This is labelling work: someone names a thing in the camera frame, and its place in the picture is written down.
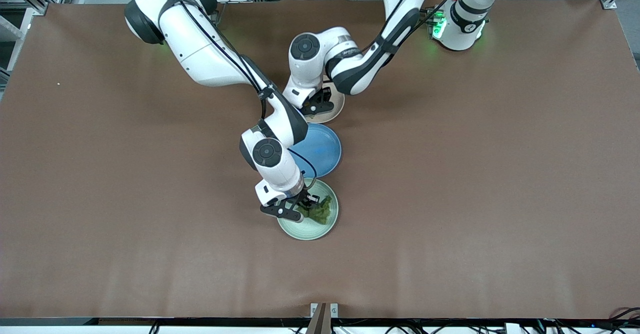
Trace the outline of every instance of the green plate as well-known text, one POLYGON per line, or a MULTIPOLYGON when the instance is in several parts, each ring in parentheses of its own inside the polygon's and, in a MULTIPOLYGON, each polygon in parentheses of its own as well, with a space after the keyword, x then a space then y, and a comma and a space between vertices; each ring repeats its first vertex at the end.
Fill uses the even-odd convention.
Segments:
MULTIPOLYGON (((308 186, 312 180, 312 178, 304 178, 304 183, 308 186)), ((329 215, 329 222, 326 225, 322 225, 311 218, 304 218, 300 223, 278 218, 278 224, 280 224, 282 230, 293 238, 301 241, 312 241, 324 236, 324 234, 329 233, 329 230, 334 227, 336 220, 338 220, 338 198, 330 186, 320 181, 320 179, 317 179, 313 187, 309 189, 309 193, 320 197, 321 202, 326 197, 332 197, 329 207, 331 209, 331 215, 329 215)))

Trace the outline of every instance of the cable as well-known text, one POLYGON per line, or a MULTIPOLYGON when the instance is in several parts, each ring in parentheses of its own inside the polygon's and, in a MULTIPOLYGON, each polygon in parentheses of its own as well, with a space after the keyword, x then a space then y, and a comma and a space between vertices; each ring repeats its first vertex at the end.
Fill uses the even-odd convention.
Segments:
POLYGON ((404 330, 404 328, 398 327, 397 325, 394 325, 393 327, 390 327, 389 329, 387 329, 386 332, 384 332, 384 334, 389 334, 389 332, 391 332, 393 329, 396 329, 396 328, 402 330, 404 334, 409 334, 409 332, 404 330))
POLYGON ((447 325, 443 325, 442 327, 439 327, 438 329, 434 330, 431 334, 436 334, 439 331, 443 330, 444 328, 450 326, 451 324, 447 324, 447 325))
POLYGON ((633 313, 633 312, 637 312, 637 311, 640 311, 640 307, 629 308, 626 311, 618 314, 617 316, 609 318, 608 320, 610 320, 610 321, 619 320, 620 318, 626 316, 627 314, 630 314, 630 313, 633 313))
POLYGON ((149 334, 158 334, 159 331, 160 331, 160 320, 155 320, 153 322, 153 325, 151 325, 149 334))
POLYGON ((316 183, 316 179, 318 179, 318 172, 316 172, 316 168, 311 164, 310 161, 307 161, 306 158, 300 156, 297 152, 295 152, 295 150, 292 150, 291 148, 288 148, 288 151, 293 153, 293 154, 295 154, 296 156, 298 156, 300 159, 302 159, 302 161, 306 162, 306 164, 308 164, 311 167, 311 170, 313 170, 313 180, 311 181, 311 184, 309 184, 309 186, 307 187, 307 189, 311 189, 311 187, 313 187, 314 184, 316 183))
MULTIPOLYGON (((402 1, 404 1, 404 0, 399 0, 398 3, 395 4, 395 7, 393 7, 393 11, 391 11, 391 14, 386 18, 386 20, 384 20, 384 24, 382 25, 382 29, 380 29, 380 33, 384 32, 386 26, 389 24, 389 20, 391 19, 391 17, 393 17, 394 13, 398 10, 398 8, 400 8, 400 4, 402 4, 402 1)), ((361 49, 361 51, 364 52, 365 50, 368 50, 369 48, 371 48, 371 46, 375 42, 376 42, 376 40, 374 39, 366 47, 361 49)))
MULTIPOLYGON (((231 50, 233 50, 233 52, 235 52, 236 55, 238 55, 238 59, 240 59, 240 61, 243 63, 244 65, 244 69, 246 69, 246 72, 242 69, 242 67, 240 67, 240 65, 233 59, 231 58, 231 56, 229 56, 229 54, 227 52, 225 52, 222 47, 220 47, 219 44, 216 43, 215 40, 213 40, 213 38, 211 38, 210 34, 201 26, 201 24, 198 22, 198 20, 196 20, 196 18, 194 18, 194 15, 192 15, 192 13, 189 11, 189 9, 187 8, 185 2, 183 2, 182 0, 180 0, 180 4, 182 4, 182 7, 184 9, 184 11, 189 15, 189 17, 191 18, 191 20, 198 26, 198 28, 200 29, 200 31, 205 34, 205 36, 210 40, 210 42, 220 51, 222 52, 222 54, 224 54, 224 56, 231 62, 233 63, 238 70, 249 80, 250 84, 253 86, 253 88, 256 91, 260 91, 261 89, 258 87, 258 81, 256 81, 256 78, 254 77, 254 75, 251 73, 251 71, 249 70, 249 67, 247 66, 247 64, 245 63, 244 60, 242 60, 242 58, 240 58, 240 55, 238 54, 237 50, 232 46, 229 45, 229 41, 226 39, 226 37, 224 37, 224 35, 222 33, 220 33, 221 38, 227 42, 227 45, 229 46, 229 48, 231 50)), ((202 8, 198 7, 199 12, 206 18, 208 18, 208 16, 206 15, 206 13, 204 13, 202 11, 202 8)))
POLYGON ((478 328, 484 329, 484 330, 486 330, 487 332, 490 332, 490 333, 505 334, 505 330, 504 329, 497 329, 496 330, 496 329, 489 329, 487 327, 478 327, 478 328))

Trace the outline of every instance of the green led light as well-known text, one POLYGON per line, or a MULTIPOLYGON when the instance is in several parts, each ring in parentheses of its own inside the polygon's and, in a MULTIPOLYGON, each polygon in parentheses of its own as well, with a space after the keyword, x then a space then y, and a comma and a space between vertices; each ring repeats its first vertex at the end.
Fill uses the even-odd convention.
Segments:
POLYGON ((486 23, 486 20, 483 20, 482 24, 480 25, 480 28, 478 29, 478 34, 477 34, 477 36, 475 36, 476 39, 478 39, 478 38, 480 38, 480 36, 482 36, 482 29, 483 29, 485 23, 486 23))
POLYGON ((442 32, 444 31, 444 27, 447 25, 447 19, 443 18, 442 22, 436 24, 433 28, 433 36, 434 38, 441 38, 442 32))

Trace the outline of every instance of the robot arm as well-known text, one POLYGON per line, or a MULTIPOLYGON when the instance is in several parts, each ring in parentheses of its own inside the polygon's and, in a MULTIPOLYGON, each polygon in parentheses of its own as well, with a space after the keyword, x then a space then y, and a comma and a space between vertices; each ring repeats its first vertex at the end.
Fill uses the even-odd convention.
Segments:
POLYGON ((210 22, 215 0, 132 0, 126 22, 147 43, 166 42, 189 76, 205 86, 246 83, 267 101, 273 114, 242 134, 240 152, 262 175, 255 186, 261 210, 301 222, 295 204, 311 205, 304 178, 288 148, 307 135, 307 122, 246 56, 239 55, 210 22))
MULTIPOLYGON (((425 0, 384 0, 386 22, 373 44, 363 54, 343 27, 322 33, 302 33, 289 48, 291 75, 283 94, 296 107, 322 86, 322 70, 341 93, 356 95, 368 87, 413 31, 425 0)), ((450 18, 437 26, 434 38, 450 49, 467 49, 482 33, 485 17, 494 0, 448 0, 445 15, 450 18)))

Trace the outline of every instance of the table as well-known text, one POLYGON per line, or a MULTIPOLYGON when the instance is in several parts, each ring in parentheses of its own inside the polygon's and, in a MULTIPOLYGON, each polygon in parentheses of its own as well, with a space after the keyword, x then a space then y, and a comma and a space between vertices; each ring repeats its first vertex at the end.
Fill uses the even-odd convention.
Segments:
MULTIPOLYGON (((597 0, 497 1, 476 45, 406 41, 329 124, 324 238, 259 212, 250 86, 193 83, 123 6, 50 5, 0 103, 0 316, 606 318, 638 304, 640 76, 597 0)), ((381 2, 234 4, 276 84, 302 31, 381 2)))

